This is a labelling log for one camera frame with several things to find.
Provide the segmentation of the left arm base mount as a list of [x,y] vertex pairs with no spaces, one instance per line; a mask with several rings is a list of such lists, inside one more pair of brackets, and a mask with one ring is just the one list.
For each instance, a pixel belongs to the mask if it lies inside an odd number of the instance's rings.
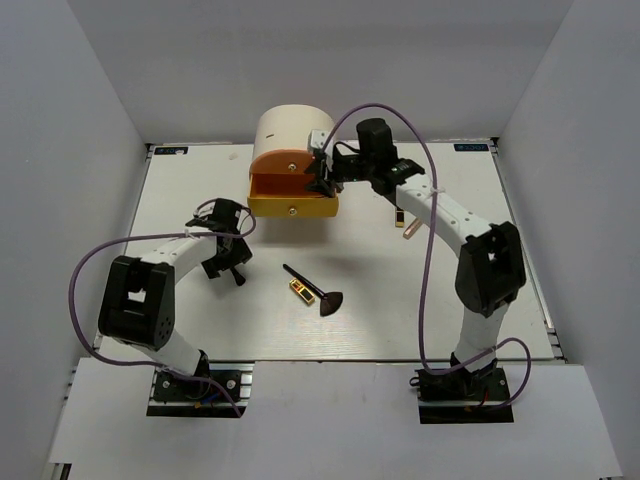
[[[211,378],[231,397],[240,414],[250,398],[253,363],[210,363]],[[165,418],[237,418],[231,403],[209,384],[177,379],[157,370],[153,377],[146,415]]]

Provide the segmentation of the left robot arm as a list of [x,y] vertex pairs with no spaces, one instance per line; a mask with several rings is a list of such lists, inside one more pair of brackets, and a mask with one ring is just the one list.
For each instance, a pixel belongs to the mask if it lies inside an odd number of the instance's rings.
[[208,279],[224,272],[242,286],[238,267],[252,258],[241,231],[250,210],[230,199],[198,207],[185,230],[141,256],[121,255],[110,266],[98,318],[99,333],[144,353],[159,368],[178,373],[177,387],[199,399],[211,387],[207,355],[176,327],[176,286],[202,268]]

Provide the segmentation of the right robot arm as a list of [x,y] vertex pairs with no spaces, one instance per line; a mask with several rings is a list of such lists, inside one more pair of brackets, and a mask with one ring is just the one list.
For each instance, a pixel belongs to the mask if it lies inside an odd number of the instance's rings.
[[526,283],[519,231],[509,221],[495,224],[471,213],[437,186],[434,175],[400,157],[383,119],[360,122],[357,135],[357,151],[343,155],[329,132],[309,133],[312,162],[306,171],[313,178],[305,188],[333,197],[344,183],[367,181],[378,195],[429,226],[456,255],[455,291],[464,312],[451,384],[459,396],[475,398],[488,385],[485,371],[495,364],[504,316]]

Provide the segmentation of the rose gold lipstick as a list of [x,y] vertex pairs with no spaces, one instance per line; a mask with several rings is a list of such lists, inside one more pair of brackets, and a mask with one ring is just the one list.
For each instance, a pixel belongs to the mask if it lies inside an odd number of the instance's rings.
[[406,240],[411,239],[416,234],[416,232],[421,228],[421,226],[422,226],[422,222],[418,218],[414,219],[409,224],[409,226],[404,230],[403,238]]

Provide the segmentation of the cream round drawer organizer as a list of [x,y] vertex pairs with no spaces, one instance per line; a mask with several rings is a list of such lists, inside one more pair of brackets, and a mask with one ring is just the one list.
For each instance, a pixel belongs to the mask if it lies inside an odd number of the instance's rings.
[[316,107],[298,104],[273,107],[258,121],[252,161],[276,149],[307,151],[307,137],[312,129],[331,131],[333,126],[333,119]]

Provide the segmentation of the yellow drawer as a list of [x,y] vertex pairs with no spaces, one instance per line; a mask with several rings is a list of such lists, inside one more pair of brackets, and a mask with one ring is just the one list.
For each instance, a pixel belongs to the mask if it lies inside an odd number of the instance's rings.
[[337,197],[305,189],[313,179],[305,174],[257,174],[249,181],[247,203],[256,217],[327,218],[339,210]]

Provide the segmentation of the black fan makeup brush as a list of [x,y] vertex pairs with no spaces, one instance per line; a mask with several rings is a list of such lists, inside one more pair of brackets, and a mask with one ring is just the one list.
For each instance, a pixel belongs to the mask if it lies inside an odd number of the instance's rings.
[[320,316],[327,317],[339,310],[342,306],[344,296],[342,292],[332,291],[325,292],[317,287],[313,282],[307,279],[305,276],[294,270],[287,264],[283,265],[283,268],[288,273],[292,274],[304,287],[310,290],[314,295],[320,299]]

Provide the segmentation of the orange top drawer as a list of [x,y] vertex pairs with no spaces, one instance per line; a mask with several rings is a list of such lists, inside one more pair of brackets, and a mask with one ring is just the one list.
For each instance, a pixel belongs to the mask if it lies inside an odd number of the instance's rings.
[[257,156],[251,163],[251,175],[304,175],[314,160],[308,151],[276,149]]

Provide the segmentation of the small black makeup brush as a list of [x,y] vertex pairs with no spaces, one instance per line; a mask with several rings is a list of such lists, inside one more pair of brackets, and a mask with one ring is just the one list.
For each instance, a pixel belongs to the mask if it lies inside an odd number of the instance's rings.
[[229,271],[232,274],[237,286],[243,286],[246,283],[246,277],[241,274],[236,267],[230,267]]

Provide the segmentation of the gold clear square lipstick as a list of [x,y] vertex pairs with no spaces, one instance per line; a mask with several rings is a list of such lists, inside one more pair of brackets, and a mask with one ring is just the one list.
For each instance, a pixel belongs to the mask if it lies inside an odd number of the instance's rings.
[[289,282],[289,287],[306,305],[311,305],[315,302],[315,295],[298,279],[292,279]]

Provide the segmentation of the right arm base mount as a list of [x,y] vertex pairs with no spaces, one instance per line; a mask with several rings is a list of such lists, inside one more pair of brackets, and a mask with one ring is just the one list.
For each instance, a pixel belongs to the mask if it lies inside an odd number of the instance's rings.
[[416,370],[409,385],[416,390],[423,425],[507,424],[514,422],[510,390],[503,368],[489,366],[471,374],[448,375]]

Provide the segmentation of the black gold square lipstick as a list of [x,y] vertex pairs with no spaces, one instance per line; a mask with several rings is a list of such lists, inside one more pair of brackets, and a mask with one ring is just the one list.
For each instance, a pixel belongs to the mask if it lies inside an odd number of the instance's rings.
[[396,228],[403,228],[405,225],[405,211],[398,206],[395,207],[394,225]]

